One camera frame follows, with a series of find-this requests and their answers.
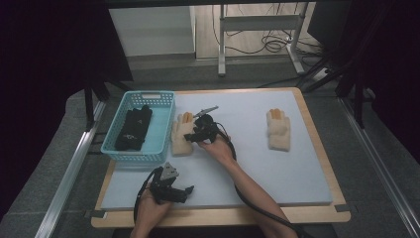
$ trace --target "wire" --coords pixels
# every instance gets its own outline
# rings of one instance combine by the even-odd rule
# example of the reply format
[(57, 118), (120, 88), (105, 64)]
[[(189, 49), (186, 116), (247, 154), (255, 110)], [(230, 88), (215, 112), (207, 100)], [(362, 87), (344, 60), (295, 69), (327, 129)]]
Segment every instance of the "wire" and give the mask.
[[(229, 138), (229, 136), (228, 136), (225, 128), (220, 123), (216, 123), (216, 124), (222, 126), (224, 133), (219, 130), (218, 134), (221, 135), (222, 138), (225, 140), (225, 142), (228, 144), (228, 146), (229, 146), (229, 148), (231, 149), (231, 152), (232, 152), (232, 157), (236, 161), (237, 160), (237, 156), (236, 156), (236, 152), (235, 152), (235, 147), (232, 144), (232, 141), (230, 140), (230, 138)], [(287, 221), (287, 220), (285, 220), (285, 219), (283, 219), (283, 218), (281, 218), (281, 217), (279, 217), (277, 215), (274, 215), (274, 214), (272, 214), (272, 213), (270, 213), (270, 212), (268, 212), (268, 211), (266, 211), (264, 209), (261, 209), (260, 207), (258, 207), (256, 205), (254, 205), (246, 197), (244, 197), (244, 195), (239, 191), (239, 189), (236, 186), (235, 186), (235, 191), (236, 191), (238, 197), (241, 199), (241, 201), (243, 201), (244, 204), (246, 204), (247, 206), (249, 206), (254, 211), (256, 211), (256, 212), (258, 212), (258, 213), (260, 213), (260, 214), (262, 214), (262, 215), (264, 215), (264, 216), (266, 216), (266, 217), (268, 217), (268, 218), (270, 218), (270, 219), (272, 219), (272, 220), (274, 220), (276, 222), (279, 222), (279, 223), (281, 223), (284, 226), (289, 227), (290, 229), (294, 230), (297, 235), (301, 234), (301, 235), (303, 235), (303, 237), (314, 238), (313, 236), (311, 236), (310, 234), (308, 234), (306, 231), (304, 231), (300, 227), (295, 226), (292, 223), (290, 223), (289, 221)]]
[(244, 12), (241, 10), (241, 4), (238, 4), (238, 10), (242, 13), (243, 16), (245, 15)]
[[(273, 5), (274, 4), (271, 4), (271, 6), (268, 8), (268, 10), (265, 13), (266, 15), (271, 10), (271, 8), (273, 9)], [(277, 13), (280, 11), (280, 5), (281, 4), (279, 4), (278, 7), (277, 7)], [(241, 10), (240, 6), (239, 6), (239, 10), (240, 10), (240, 12), (243, 15), (245, 15), (244, 12)], [(217, 44), (220, 46), (220, 42), (219, 42), (219, 39), (217, 38), (216, 28), (215, 28), (214, 6), (212, 6), (212, 24), (213, 24), (213, 34), (214, 34), (214, 37), (216, 39)], [(236, 32), (236, 33), (231, 34), (231, 35), (229, 35), (228, 33), (226, 33), (226, 34), (227, 34), (227, 36), (232, 37), (232, 36), (238, 35), (238, 34), (240, 34), (242, 32), (243, 31)], [(270, 53), (278, 53), (278, 52), (280, 52), (287, 45), (287, 41), (286, 40), (271, 35), (271, 31), (268, 32), (267, 36), (262, 36), (262, 43), (263, 43), (263, 46), (259, 50), (256, 50), (254, 52), (245, 52), (245, 51), (239, 50), (237, 48), (226, 47), (226, 46), (225, 46), (225, 49), (237, 51), (239, 53), (246, 54), (246, 55), (253, 55), (253, 54), (257, 54), (259, 52), (262, 52), (263, 50), (267, 50)]]
[(298, 42), (298, 43), (300, 43), (300, 44), (306, 45), (306, 46), (318, 47), (318, 48), (324, 48), (323, 46), (312, 45), (312, 44), (309, 44), (309, 43), (304, 43), (304, 42), (301, 42), (301, 41), (297, 41), (297, 42)]
[(321, 57), (321, 56), (324, 55), (324, 54), (321, 54), (321, 53), (306, 52), (306, 51), (303, 51), (300, 48), (296, 48), (296, 51), (299, 52), (302, 55), (307, 55), (307, 56), (312, 56), (312, 57)]
[(299, 4), (299, 2), (296, 2), (296, 6), (294, 7), (294, 12), (293, 12), (293, 15), (295, 15), (296, 14), (296, 10), (297, 10), (297, 5)]
[(303, 64), (305, 64), (305, 65), (307, 65), (307, 66), (314, 66), (314, 65), (315, 65), (315, 63), (314, 63), (314, 64), (309, 64), (307, 61), (305, 61), (305, 59), (308, 59), (308, 58), (320, 58), (320, 56), (307, 56), (307, 57), (302, 57), (302, 58), (300, 59), (300, 61), (301, 61)]
[(134, 222), (137, 220), (137, 213), (139, 210), (140, 200), (142, 197), (143, 192), (146, 190), (146, 186), (149, 183), (149, 180), (151, 177), (156, 173), (157, 169), (152, 170), (152, 172), (149, 174), (148, 178), (146, 178), (145, 182), (143, 182), (142, 188), (140, 188), (139, 193), (137, 193), (136, 203), (134, 204), (134, 211), (133, 211), (133, 218)]
[[(283, 3), (283, 5), (281, 6), (281, 9), (279, 9), (280, 8), (280, 4), (278, 4), (278, 7), (277, 7), (277, 12), (275, 13), (275, 15), (281, 15), (281, 13), (283, 12), (283, 8), (284, 8), (284, 5), (285, 5), (285, 3)], [(286, 32), (286, 31), (284, 31), (284, 30), (281, 30), (284, 34), (286, 34), (288, 37), (289, 37), (289, 39), (291, 39), (291, 31), (290, 31), (290, 33), (288, 33), (288, 32)]]
[(294, 79), (299, 79), (301, 77), (303, 77), (303, 75), (301, 75), (301, 76), (295, 76), (295, 77), (291, 77), (291, 78), (287, 78), (287, 79), (281, 79), (281, 80), (277, 80), (277, 81), (273, 81), (273, 82), (268, 82), (266, 84), (263, 84), (263, 85), (258, 86), (257, 88), (264, 88), (264, 87), (267, 87), (267, 86), (270, 86), (270, 85), (273, 85), (273, 84), (276, 84), (276, 83), (281, 83), (281, 82), (285, 82), (285, 81), (291, 81), (291, 80), (294, 80)]
[[(226, 14), (225, 14), (226, 16), (228, 16), (228, 8), (229, 8), (229, 4), (226, 5)], [(240, 5), (238, 6), (238, 8), (239, 8), (239, 11), (242, 13), (242, 15), (244, 15), (244, 13), (241, 11), (241, 6)], [(233, 36), (238, 35), (238, 34), (240, 34), (242, 32), (243, 31), (239, 31), (239, 32), (236, 32), (236, 33), (230, 34), (230, 35), (229, 35), (229, 33), (226, 33), (226, 35), (228, 35), (229, 37), (233, 37)]]
[(272, 14), (274, 14), (274, 4), (272, 3), (271, 6), (268, 8), (268, 10), (266, 10), (266, 15), (268, 15), (269, 10), (271, 10), (272, 8)]

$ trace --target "human arm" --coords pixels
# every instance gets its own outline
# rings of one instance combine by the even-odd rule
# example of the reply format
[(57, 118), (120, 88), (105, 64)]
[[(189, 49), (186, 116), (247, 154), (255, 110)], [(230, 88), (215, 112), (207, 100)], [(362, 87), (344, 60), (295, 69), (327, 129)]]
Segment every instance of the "human arm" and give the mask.
[(157, 204), (149, 189), (145, 189), (140, 198), (137, 222), (130, 238), (147, 238), (152, 229), (164, 218), (172, 202)]
[[(198, 145), (225, 168), (237, 189), (249, 202), (269, 213), (287, 220), (287, 217), (272, 197), (250, 176), (248, 176), (234, 160), (230, 147), (222, 137), (218, 136), (211, 144), (199, 142)], [(282, 225), (281, 223), (256, 211), (252, 211), (252, 213), (256, 223), (262, 229), (265, 237), (297, 237), (296, 233), (292, 229)]]

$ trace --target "black cable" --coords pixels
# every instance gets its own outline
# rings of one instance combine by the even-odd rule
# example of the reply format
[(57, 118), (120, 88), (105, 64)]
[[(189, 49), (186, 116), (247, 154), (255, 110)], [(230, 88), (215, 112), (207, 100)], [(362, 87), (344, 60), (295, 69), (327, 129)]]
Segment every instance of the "black cable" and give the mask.
[(317, 46), (317, 45), (304, 43), (304, 42), (300, 42), (300, 41), (297, 41), (297, 42), (300, 43), (300, 44), (306, 45), (306, 46), (310, 46), (310, 47), (324, 48), (323, 46)]
[[(317, 69), (319, 69), (319, 68), (321, 68), (322, 67), (322, 65), (324, 64), (324, 61), (328, 61), (329, 60), (329, 58), (330, 58), (331, 56), (327, 56), (326, 58), (322, 58), (322, 59), (320, 59), (319, 61), (317, 61), (306, 73), (305, 73), (305, 77), (307, 76), (307, 75), (311, 75), (313, 72), (315, 72)], [(298, 81), (297, 83), (296, 83), (296, 85), (295, 85), (295, 87), (299, 87), (300, 88), (300, 84), (302, 84), (302, 83), (304, 83), (304, 80), (305, 80), (305, 77), (302, 77), (301, 79), (300, 79), (300, 81)]]
[(238, 4), (238, 10), (242, 13), (242, 15), (244, 16), (244, 12), (241, 10), (241, 4)]
[(307, 66), (314, 66), (315, 64), (309, 64), (307, 61), (305, 61), (305, 59), (308, 59), (308, 58), (321, 58), (321, 56), (307, 56), (307, 57), (302, 57), (301, 59), (300, 59), (300, 61), (303, 63), (303, 64), (305, 64), (305, 65), (307, 65)]
[[(219, 130), (218, 134), (220, 136), (222, 136), (222, 138), (228, 144), (228, 146), (229, 146), (229, 148), (231, 149), (231, 152), (232, 152), (232, 157), (236, 161), (237, 160), (237, 156), (236, 156), (235, 147), (232, 144), (232, 142), (231, 142), (231, 140), (230, 140), (230, 138), (229, 138), (229, 136), (228, 136), (225, 128), (220, 123), (216, 123), (216, 124), (222, 126), (222, 128), (223, 128), (223, 130), (224, 130), (225, 133), (223, 133), (223, 132), (221, 132)], [(270, 213), (270, 212), (268, 212), (268, 211), (266, 211), (264, 209), (261, 209), (260, 207), (258, 207), (256, 205), (254, 205), (252, 202), (250, 202), (249, 200), (247, 200), (246, 197), (244, 197), (244, 195), (239, 191), (239, 189), (236, 186), (235, 186), (235, 191), (236, 191), (238, 197), (241, 199), (241, 201), (243, 201), (244, 204), (246, 204), (247, 206), (249, 206), (254, 211), (256, 211), (256, 212), (258, 212), (258, 213), (260, 213), (260, 214), (262, 214), (262, 215), (264, 215), (264, 216), (266, 216), (266, 217), (268, 217), (268, 218), (270, 218), (270, 219), (272, 219), (272, 220), (274, 220), (276, 222), (279, 222), (279, 223), (281, 223), (284, 226), (287, 226), (288, 228), (294, 230), (297, 235), (301, 234), (301, 235), (303, 235), (303, 237), (314, 238), (313, 236), (311, 236), (310, 234), (308, 234), (306, 231), (304, 231), (300, 227), (295, 226), (292, 223), (290, 223), (289, 221), (287, 221), (287, 220), (285, 220), (285, 219), (283, 219), (283, 218), (281, 218), (281, 217), (279, 217), (277, 215), (274, 215), (274, 214), (272, 214), (272, 213)]]
[[(296, 15), (296, 10), (297, 10), (297, 5), (299, 4), (299, 2), (296, 2), (296, 6), (294, 7), (294, 12), (293, 12), (293, 15)], [(290, 30), (290, 34), (288, 34), (288, 36), (289, 36), (289, 39), (291, 40), (291, 31), (292, 30)]]
[(277, 6), (277, 11), (274, 13), (274, 12), (272, 12), (272, 14), (274, 14), (274, 15), (278, 15), (278, 11), (280, 10), (280, 5), (281, 5), (281, 3), (279, 3), (278, 4), (278, 6)]
[[(275, 13), (275, 15), (281, 15), (281, 13), (283, 12), (284, 4), (285, 3), (283, 3), (283, 5), (281, 6), (281, 9), (280, 9), (280, 4), (278, 4), (277, 12)], [(284, 30), (281, 30), (281, 31), (284, 34), (286, 34), (289, 37), (289, 39), (291, 39), (291, 31), (290, 31), (290, 34), (288, 32), (286, 32), (286, 31), (284, 31)]]
[(313, 57), (322, 57), (324, 54), (321, 53), (313, 53), (313, 52), (306, 52), (303, 51), (302, 49), (296, 47), (296, 51), (299, 52), (302, 55), (308, 55), (308, 56), (313, 56)]
[(139, 211), (139, 205), (140, 205), (140, 200), (142, 198), (142, 194), (146, 190), (146, 186), (148, 185), (149, 180), (155, 174), (156, 171), (157, 169), (152, 170), (148, 178), (146, 178), (145, 182), (143, 182), (142, 188), (140, 188), (139, 193), (137, 193), (136, 203), (134, 204), (134, 211), (133, 211), (133, 218), (134, 218), (135, 223), (137, 220), (137, 212)]
[[(226, 5), (226, 14), (225, 14), (226, 16), (228, 16), (228, 7), (229, 7), (229, 4)], [(238, 7), (238, 8), (239, 8), (239, 11), (242, 13), (242, 15), (244, 15), (244, 13), (241, 11), (241, 8), (240, 7)], [(239, 32), (236, 32), (236, 33), (231, 34), (231, 35), (229, 35), (229, 33), (226, 33), (226, 35), (228, 35), (229, 37), (233, 37), (233, 36), (238, 35), (242, 32), (243, 31), (239, 31)]]
[(272, 8), (272, 14), (274, 14), (274, 4), (272, 3), (271, 6), (269, 6), (268, 10), (266, 10), (266, 15), (268, 15), (269, 10)]
[[(214, 23), (214, 6), (212, 6), (212, 9), (211, 9), (211, 10), (212, 10), (213, 34), (214, 34), (214, 37), (215, 37), (215, 39), (216, 39), (217, 44), (220, 46), (220, 42), (219, 42), (219, 39), (217, 38), (216, 28), (215, 28), (215, 23)], [(241, 31), (241, 32), (236, 32), (236, 33), (234, 33), (234, 34), (232, 34), (232, 35), (227, 34), (227, 36), (232, 37), (232, 36), (235, 36), (235, 35), (237, 35), (237, 34), (239, 34), (239, 33), (242, 33), (242, 32), (243, 32), (243, 31)], [(225, 46), (225, 48), (226, 48), (226, 49), (233, 50), (233, 51), (237, 51), (237, 52), (240, 52), (240, 53), (242, 53), (242, 54), (246, 54), (246, 55), (253, 55), (253, 54), (257, 54), (257, 53), (259, 53), (259, 52), (262, 52), (263, 50), (267, 50), (267, 51), (269, 51), (269, 52), (271, 52), (271, 53), (278, 53), (279, 51), (281, 51), (281, 49), (282, 49), (282, 48), (284, 48), (284, 47), (285, 47), (285, 45), (287, 45), (287, 41), (285, 41), (284, 39), (281, 39), (281, 38), (279, 38), (279, 37), (272, 36), (270, 33), (271, 33), (271, 31), (269, 31), (269, 32), (268, 32), (268, 35), (267, 35), (267, 36), (263, 36), (263, 37), (262, 37), (262, 43), (263, 43), (263, 46), (262, 46), (262, 48), (261, 48), (261, 49), (259, 49), (259, 50), (257, 50), (257, 51), (254, 51), (254, 52), (244, 52), (244, 51), (241, 51), (241, 50), (239, 50), (239, 49), (232, 48), (232, 47), (226, 47), (226, 46)], [(270, 38), (270, 37), (277, 38), (277, 40), (268, 41), (267, 39), (268, 39), (268, 38)]]
[(291, 77), (291, 78), (287, 78), (287, 79), (282, 79), (282, 80), (278, 80), (278, 81), (268, 82), (268, 83), (265, 83), (265, 84), (263, 84), (263, 85), (258, 86), (257, 88), (263, 88), (263, 87), (267, 87), (267, 86), (270, 86), (270, 85), (273, 85), (273, 84), (276, 84), (276, 83), (281, 83), (281, 82), (285, 82), (285, 81), (290, 81), (290, 80), (294, 80), (294, 79), (299, 79), (299, 78), (301, 78), (302, 76), (303, 76), (303, 75), (301, 75), (301, 76), (295, 76), (295, 77)]

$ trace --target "wooden frame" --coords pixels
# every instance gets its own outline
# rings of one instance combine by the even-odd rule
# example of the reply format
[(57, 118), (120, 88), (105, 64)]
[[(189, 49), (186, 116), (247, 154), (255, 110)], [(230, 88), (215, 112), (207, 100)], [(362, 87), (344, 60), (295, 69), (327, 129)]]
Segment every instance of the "wooden frame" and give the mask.
[[(319, 138), (312, 117), (306, 106), (301, 91), (298, 88), (262, 88), (262, 89), (221, 89), (221, 90), (195, 90), (176, 91), (176, 94), (191, 93), (242, 93), (264, 91), (292, 91), (299, 106), (309, 136), (314, 145), (322, 170), (324, 171), (328, 186), (333, 196), (329, 205), (282, 207), (287, 218), (292, 223), (331, 223), (347, 222), (351, 218), (350, 211), (338, 211), (337, 205), (346, 205), (346, 201), (337, 182), (334, 171)], [(102, 184), (95, 210), (101, 210), (102, 199), (105, 195), (111, 176), (114, 172), (115, 162), (111, 161)], [(92, 226), (96, 228), (123, 228), (134, 227), (133, 211), (106, 211), (104, 218), (92, 217)], [(255, 224), (250, 209), (241, 208), (206, 208), (206, 209), (173, 209), (158, 225), (159, 227), (181, 226), (221, 226), (221, 225), (252, 225)]]

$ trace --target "metal frame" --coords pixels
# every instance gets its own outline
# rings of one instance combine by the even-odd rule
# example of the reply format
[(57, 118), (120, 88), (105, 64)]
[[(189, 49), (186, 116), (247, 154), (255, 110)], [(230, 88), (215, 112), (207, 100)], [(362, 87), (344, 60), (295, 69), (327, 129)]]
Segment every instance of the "metal frame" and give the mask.
[(408, 232), (410, 233), (411, 237), (419, 238), (420, 222), (414, 209), (411, 207), (407, 198), (399, 189), (395, 180), (392, 178), (391, 173), (387, 169), (385, 163), (380, 158), (380, 155), (374, 147), (373, 143), (371, 142), (370, 138), (368, 137), (367, 132), (360, 127), (358, 122), (353, 117), (353, 110), (352, 106), (350, 105), (350, 102), (342, 98), (339, 98), (339, 102), (342, 104), (346, 112), (347, 118), (349, 119), (349, 122), (353, 130), (355, 131), (356, 136), (361, 141), (361, 144), (364, 147), (367, 156), (370, 159), (374, 170), (376, 171), (377, 176), (382, 182), (383, 187), (385, 188), (389, 198), (394, 204)]
[(105, 102), (98, 102), (94, 111), (94, 122), (92, 128), (88, 132), (84, 132), (77, 148), (71, 158), (70, 164), (65, 171), (65, 174), (55, 192), (49, 209), (47, 210), (44, 220), (40, 225), (37, 232), (36, 238), (51, 237), (53, 230), (55, 229), (56, 223), (61, 215), (62, 208), (67, 201), (68, 195), (70, 194), (74, 182), (77, 179), (80, 168), (83, 164), (84, 158), (86, 157), (87, 151), (90, 147), (90, 143), (95, 136), (96, 129), (98, 128), (99, 120), (102, 116), (106, 106)]
[(282, 16), (240, 16), (225, 17), (225, 7), (220, 5), (220, 45), (219, 45), (219, 76), (226, 75), (225, 32), (233, 31), (268, 31), (294, 30), (291, 42), (286, 45), (287, 52), (298, 74), (305, 71), (296, 54), (296, 45), (302, 31), (309, 2), (305, 2), (299, 15)]

